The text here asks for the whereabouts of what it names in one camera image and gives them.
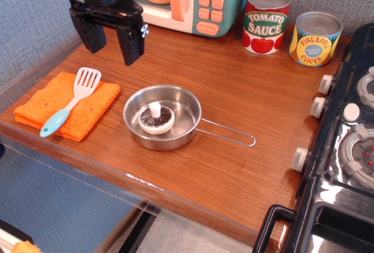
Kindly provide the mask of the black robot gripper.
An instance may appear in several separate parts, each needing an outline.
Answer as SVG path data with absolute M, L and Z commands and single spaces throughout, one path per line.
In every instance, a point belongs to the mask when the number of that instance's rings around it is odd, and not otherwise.
M 148 24 L 142 7 L 133 0 L 69 0 L 70 16 L 83 44 L 97 53 L 106 44 L 103 26 L 116 28 L 124 63 L 132 65 L 144 54 Z

